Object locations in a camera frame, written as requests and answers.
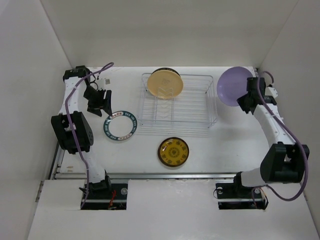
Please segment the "purple plate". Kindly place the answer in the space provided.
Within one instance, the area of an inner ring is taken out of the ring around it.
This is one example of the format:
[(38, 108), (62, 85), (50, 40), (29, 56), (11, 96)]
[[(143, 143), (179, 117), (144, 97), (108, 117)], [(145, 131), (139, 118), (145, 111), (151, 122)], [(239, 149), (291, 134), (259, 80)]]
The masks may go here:
[(252, 73), (242, 66), (231, 67), (223, 72), (216, 86), (220, 101), (229, 107), (237, 107), (237, 99), (248, 92), (247, 78), (251, 77)]

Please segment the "green rimmed white plate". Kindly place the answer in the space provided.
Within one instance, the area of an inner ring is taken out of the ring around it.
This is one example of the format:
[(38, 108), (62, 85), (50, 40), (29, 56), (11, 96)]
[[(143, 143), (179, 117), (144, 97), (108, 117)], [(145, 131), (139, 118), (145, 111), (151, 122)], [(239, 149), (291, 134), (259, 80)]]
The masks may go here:
[(103, 123), (104, 134), (113, 141), (125, 141), (133, 136), (138, 127), (136, 117), (129, 111), (116, 111)]

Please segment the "white wire dish rack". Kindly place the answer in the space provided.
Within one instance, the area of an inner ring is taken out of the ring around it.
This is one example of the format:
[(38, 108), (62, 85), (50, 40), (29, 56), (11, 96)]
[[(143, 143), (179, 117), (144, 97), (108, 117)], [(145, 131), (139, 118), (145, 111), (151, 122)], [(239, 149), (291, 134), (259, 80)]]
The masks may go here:
[(159, 88), (156, 96), (148, 90), (151, 74), (141, 77), (137, 119), (143, 126), (210, 128), (218, 120), (215, 81), (211, 75), (182, 74), (183, 89), (174, 96), (172, 88)]

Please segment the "tan plate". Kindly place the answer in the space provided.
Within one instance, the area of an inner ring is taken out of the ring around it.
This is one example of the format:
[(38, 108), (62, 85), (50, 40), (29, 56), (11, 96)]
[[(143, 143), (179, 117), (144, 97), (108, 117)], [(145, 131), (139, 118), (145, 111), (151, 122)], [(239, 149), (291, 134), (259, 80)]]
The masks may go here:
[(147, 89), (155, 97), (168, 100), (177, 97), (184, 88), (182, 77), (170, 71), (158, 71), (147, 80)]

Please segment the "yellow patterned plate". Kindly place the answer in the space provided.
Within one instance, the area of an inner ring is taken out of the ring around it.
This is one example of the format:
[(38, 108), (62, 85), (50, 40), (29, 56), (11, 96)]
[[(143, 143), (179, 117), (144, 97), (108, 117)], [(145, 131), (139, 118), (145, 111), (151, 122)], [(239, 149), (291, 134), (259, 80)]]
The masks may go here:
[(182, 166), (187, 161), (189, 154), (188, 144), (179, 137), (166, 138), (157, 149), (160, 162), (170, 168)]

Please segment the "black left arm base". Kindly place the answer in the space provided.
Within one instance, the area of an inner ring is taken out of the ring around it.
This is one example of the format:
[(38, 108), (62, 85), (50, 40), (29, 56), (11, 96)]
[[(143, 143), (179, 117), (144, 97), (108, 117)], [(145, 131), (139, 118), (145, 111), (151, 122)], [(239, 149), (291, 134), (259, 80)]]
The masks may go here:
[(128, 184), (113, 183), (111, 189), (89, 191), (85, 200), (82, 196), (81, 210), (126, 210), (127, 209)]

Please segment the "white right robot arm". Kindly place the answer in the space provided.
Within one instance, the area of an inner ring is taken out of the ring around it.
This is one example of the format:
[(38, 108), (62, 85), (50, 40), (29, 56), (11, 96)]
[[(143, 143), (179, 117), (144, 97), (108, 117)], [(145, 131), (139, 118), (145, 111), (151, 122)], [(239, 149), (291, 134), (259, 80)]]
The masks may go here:
[(247, 114), (251, 113), (260, 124), (269, 150), (258, 168), (235, 175), (231, 190), (235, 196), (243, 197), (262, 187), (274, 191), (270, 186), (273, 183), (300, 183), (301, 187), (293, 197), (280, 197), (291, 202), (303, 193), (307, 185), (310, 150), (285, 126), (277, 102), (273, 96), (265, 94), (266, 88), (263, 77), (249, 77), (246, 80), (247, 93), (237, 99), (240, 108)]

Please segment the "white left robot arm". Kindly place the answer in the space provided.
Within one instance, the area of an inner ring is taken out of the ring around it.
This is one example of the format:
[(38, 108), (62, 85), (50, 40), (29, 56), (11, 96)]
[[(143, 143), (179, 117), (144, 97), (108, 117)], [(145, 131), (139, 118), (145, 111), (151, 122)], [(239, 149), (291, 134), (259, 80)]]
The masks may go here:
[(98, 117), (103, 112), (112, 114), (111, 90), (92, 86), (91, 79), (97, 79), (100, 73), (100, 70), (92, 72), (84, 65), (64, 72), (63, 104), (59, 113), (51, 117), (51, 125), (60, 147), (71, 155), (78, 155), (85, 165), (86, 185), (82, 188), (85, 196), (98, 195), (104, 199), (112, 192), (110, 178), (95, 159), (93, 130), (80, 110), (81, 101), (86, 100), (89, 113)]

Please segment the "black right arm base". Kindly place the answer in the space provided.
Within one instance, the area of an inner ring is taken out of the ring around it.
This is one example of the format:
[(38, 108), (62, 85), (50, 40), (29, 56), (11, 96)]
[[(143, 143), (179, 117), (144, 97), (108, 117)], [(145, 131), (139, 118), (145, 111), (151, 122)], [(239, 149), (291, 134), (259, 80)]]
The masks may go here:
[(259, 188), (236, 187), (231, 182), (215, 184), (213, 194), (218, 200), (219, 210), (266, 210), (267, 196)]

